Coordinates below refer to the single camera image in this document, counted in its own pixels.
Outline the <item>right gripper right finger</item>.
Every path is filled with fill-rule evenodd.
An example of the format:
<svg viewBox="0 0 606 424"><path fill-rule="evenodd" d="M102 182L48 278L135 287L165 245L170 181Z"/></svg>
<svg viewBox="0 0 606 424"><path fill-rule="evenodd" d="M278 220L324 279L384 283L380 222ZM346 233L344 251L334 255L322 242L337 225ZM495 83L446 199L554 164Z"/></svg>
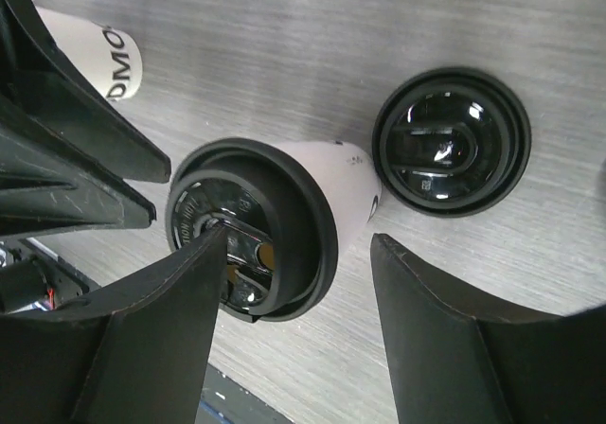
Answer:
<svg viewBox="0 0 606 424"><path fill-rule="evenodd" d="M512 422L481 326L516 327L552 314L482 291L387 234L373 236L370 256L399 422Z"/></svg>

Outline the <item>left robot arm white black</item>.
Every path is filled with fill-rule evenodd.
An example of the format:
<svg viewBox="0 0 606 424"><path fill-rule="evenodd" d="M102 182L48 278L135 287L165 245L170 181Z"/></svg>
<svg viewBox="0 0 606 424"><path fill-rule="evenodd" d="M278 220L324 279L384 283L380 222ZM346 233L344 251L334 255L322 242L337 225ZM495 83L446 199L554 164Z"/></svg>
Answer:
<svg viewBox="0 0 606 424"><path fill-rule="evenodd" d="M88 284L36 243L79 230L145 229L153 203L131 181L164 184L168 156L108 101L140 56L122 33L1 0L1 310L53 309Z"/></svg>

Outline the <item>white paper cup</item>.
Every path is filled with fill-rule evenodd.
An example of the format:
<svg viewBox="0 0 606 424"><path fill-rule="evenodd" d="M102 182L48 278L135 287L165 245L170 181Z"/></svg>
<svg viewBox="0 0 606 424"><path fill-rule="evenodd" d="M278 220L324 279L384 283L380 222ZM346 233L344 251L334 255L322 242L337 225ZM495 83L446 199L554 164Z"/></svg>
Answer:
<svg viewBox="0 0 606 424"><path fill-rule="evenodd" d="M129 34L51 9L37 11L58 48L103 97L117 101L138 92L143 62Z"/></svg>
<svg viewBox="0 0 606 424"><path fill-rule="evenodd" d="M336 141L280 142L313 177L332 212L339 252L363 232L379 205L383 185L370 156L360 147Z"/></svg>

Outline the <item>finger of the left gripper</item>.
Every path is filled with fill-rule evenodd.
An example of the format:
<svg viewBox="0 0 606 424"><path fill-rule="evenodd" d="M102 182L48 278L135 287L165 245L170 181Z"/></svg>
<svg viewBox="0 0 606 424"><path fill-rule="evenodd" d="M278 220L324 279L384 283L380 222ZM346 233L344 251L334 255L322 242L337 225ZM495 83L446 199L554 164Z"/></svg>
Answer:
<svg viewBox="0 0 606 424"><path fill-rule="evenodd" d="M96 164L163 184L168 156L103 97L58 48L32 0L1 0L1 94Z"/></svg>
<svg viewBox="0 0 606 424"><path fill-rule="evenodd" d="M105 167L1 98L1 238L143 229L156 210Z"/></svg>

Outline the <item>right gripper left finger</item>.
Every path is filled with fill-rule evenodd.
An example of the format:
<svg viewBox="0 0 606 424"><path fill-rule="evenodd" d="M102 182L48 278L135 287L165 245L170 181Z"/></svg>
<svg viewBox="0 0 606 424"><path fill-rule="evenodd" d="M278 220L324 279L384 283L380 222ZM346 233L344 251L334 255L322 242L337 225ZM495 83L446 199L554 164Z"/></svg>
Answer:
<svg viewBox="0 0 606 424"><path fill-rule="evenodd" d="M195 420L226 269L226 231L185 247L61 309L94 329L73 423Z"/></svg>

